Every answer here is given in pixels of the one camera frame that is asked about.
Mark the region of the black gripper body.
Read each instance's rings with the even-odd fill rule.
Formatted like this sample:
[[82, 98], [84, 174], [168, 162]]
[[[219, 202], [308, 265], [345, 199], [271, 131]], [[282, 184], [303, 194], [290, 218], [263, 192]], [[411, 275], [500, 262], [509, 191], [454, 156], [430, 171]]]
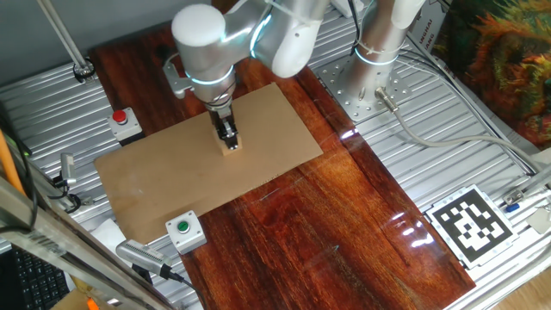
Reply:
[[209, 111], [211, 121], [218, 132], [236, 131], [232, 106], [217, 107]]

